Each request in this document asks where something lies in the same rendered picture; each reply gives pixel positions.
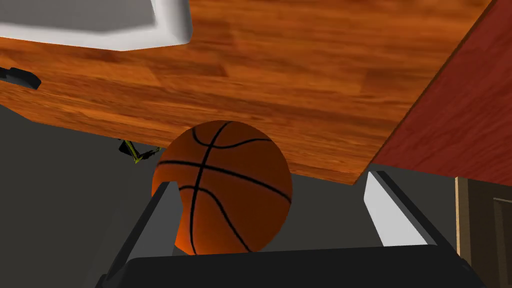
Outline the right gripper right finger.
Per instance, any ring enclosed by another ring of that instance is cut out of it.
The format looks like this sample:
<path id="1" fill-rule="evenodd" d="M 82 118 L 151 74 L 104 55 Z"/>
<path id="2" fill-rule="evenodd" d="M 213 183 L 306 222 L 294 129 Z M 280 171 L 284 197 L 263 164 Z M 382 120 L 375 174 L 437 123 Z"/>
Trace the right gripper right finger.
<path id="1" fill-rule="evenodd" d="M 385 247 L 454 247 L 384 171 L 369 171 L 363 201 Z"/>

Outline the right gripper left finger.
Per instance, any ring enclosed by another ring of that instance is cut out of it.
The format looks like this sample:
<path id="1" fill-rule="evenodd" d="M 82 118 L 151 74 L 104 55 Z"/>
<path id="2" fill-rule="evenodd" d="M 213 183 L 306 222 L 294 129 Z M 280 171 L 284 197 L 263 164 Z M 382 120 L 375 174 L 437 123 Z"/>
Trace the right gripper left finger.
<path id="1" fill-rule="evenodd" d="M 132 259 L 172 256 L 182 212 L 178 184 L 161 183 L 115 256 L 106 276 L 112 277 Z"/>

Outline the black and yellow-green object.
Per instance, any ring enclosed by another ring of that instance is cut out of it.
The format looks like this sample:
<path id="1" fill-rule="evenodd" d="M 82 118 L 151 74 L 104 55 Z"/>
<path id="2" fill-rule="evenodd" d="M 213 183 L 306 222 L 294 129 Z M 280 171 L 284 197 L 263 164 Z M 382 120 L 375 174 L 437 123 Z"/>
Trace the black and yellow-green object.
<path id="1" fill-rule="evenodd" d="M 142 160 L 149 159 L 157 152 L 161 151 L 162 147 L 157 147 L 144 153 L 140 153 L 139 151 L 137 151 L 137 149 L 135 148 L 134 144 L 131 141 L 122 140 L 118 150 L 128 156 L 131 156 L 134 163 L 137 164 Z"/>

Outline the orange basketball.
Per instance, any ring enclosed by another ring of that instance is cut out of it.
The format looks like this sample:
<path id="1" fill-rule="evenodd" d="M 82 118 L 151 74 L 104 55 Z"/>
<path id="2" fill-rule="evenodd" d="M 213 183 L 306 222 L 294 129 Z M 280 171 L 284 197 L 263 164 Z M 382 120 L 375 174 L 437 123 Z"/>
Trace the orange basketball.
<path id="1" fill-rule="evenodd" d="M 242 122 L 192 127 L 162 153 L 152 191 L 175 182 L 182 215 L 175 246 L 188 255 L 258 252 L 280 232 L 293 197 L 279 147 Z"/>

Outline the brown door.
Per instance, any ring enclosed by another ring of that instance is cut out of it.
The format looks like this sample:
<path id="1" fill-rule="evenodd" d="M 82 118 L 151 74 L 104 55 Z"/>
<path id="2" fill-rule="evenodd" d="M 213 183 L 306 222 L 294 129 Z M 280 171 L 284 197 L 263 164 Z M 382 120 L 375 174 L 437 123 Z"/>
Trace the brown door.
<path id="1" fill-rule="evenodd" d="M 486 288 L 512 288 L 512 186 L 455 178 L 456 248 Z"/>

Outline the black curved piece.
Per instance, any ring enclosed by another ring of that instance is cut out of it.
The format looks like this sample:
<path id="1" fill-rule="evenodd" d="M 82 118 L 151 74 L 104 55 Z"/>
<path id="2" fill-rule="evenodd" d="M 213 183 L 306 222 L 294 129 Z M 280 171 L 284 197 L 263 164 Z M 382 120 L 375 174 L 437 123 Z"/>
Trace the black curved piece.
<path id="1" fill-rule="evenodd" d="M 0 81 L 37 90 L 42 81 L 30 71 L 18 69 L 16 67 L 0 67 Z"/>

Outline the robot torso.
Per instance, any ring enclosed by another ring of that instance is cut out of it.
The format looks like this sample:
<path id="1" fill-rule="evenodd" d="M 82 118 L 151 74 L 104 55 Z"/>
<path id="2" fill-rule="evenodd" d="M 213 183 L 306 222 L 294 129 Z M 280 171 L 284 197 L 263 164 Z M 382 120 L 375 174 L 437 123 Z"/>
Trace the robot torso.
<path id="1" fill-rule="evenodd" d="M 189 0 L 0 0 L 0 38 L 132 51 L 192 34 Z"/>

